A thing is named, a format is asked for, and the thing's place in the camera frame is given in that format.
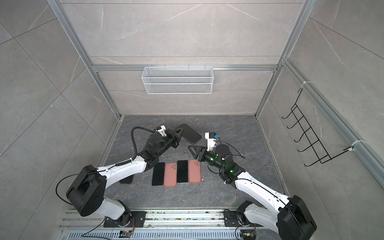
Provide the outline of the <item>black pad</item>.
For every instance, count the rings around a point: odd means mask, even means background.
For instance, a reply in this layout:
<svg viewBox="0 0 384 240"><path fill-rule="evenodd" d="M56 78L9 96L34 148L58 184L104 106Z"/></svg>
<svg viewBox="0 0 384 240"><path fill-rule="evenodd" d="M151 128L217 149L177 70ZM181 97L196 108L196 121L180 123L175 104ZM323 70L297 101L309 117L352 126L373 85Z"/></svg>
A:
<svg viewBox="0 0 384 240"><path fill-rule="evenodd" d="M131 184L133 182L134 175L128 176L119 181L120 184Z"/></svg>
<svg viewBox="0 0 384 240"><path fill-rule="evenodd" d="M202 139L202 135L200 135L197 131L192 129L187 124L181 124L177 127L177 129L183 129L182 137L185 138L192 145L196 144Z"/></svg>

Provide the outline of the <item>black phone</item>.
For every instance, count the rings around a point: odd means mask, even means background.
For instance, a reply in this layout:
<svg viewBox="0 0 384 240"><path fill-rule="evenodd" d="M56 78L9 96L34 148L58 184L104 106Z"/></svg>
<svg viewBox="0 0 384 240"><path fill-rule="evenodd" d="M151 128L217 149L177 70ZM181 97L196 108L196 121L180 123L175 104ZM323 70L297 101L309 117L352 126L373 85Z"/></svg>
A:
<svg viewBox="0 0 384 240"><path fill-rule="evenodd" d="M165 163L157 163L154 166L152 186L162 186L164 184L165 165Z"/></svg>
<svg viewBox="0 0 384 240"><path fill-rule="evenodd" d="M189 181L188 166L187 160L177 162L177 183L187 183Z"/></svg>

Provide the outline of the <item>pink phone case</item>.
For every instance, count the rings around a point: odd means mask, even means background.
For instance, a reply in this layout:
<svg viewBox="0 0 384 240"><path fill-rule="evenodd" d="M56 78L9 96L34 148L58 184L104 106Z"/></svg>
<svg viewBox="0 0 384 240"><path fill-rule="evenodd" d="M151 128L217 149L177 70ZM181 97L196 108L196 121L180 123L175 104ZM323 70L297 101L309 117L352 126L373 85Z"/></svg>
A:
<svg viewBox="0 0 384 240"><path fill-rule="evenodd" d="M177 164L165 164L164 187L173 188L177 185Z"/></svg>

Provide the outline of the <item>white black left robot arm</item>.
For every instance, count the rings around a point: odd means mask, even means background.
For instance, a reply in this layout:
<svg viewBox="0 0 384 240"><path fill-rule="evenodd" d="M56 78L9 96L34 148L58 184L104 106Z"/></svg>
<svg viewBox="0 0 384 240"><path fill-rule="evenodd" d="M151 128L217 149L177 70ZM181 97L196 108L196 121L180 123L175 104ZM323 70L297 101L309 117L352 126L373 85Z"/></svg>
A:
<svg viewBox="0 0 384 240"><path fill-rule="evenodd" d="M143 150L138 152L133 143L134 155L113 165L95 168L85 166L66 192L66 198L82 217L91 214L102 215L119 227L126 227L132 221L130 209L120 200L105 196L105 190L116 182L152 169L160 156L169 148L177 148L184 129L175 130L160 126L151 131Z"/></svg>

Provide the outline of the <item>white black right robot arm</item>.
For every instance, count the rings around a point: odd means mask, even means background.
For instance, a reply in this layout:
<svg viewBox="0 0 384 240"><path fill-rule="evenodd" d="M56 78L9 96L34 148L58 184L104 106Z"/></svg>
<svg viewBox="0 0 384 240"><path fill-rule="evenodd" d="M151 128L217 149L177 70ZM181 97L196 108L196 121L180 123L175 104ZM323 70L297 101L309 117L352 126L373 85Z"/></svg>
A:
<svg viewBox="0 0 384 240"><path fill-rule="evenodd" d="M261 204L245 201L237 208L243 225L257 224L279 234L283 240L309 240L317 225L305 202L298 196L288 197L256 180L234 160L228 145L213 148L188 146L196 160L218 168L220 178L228 185L248 194Z"/></svg>

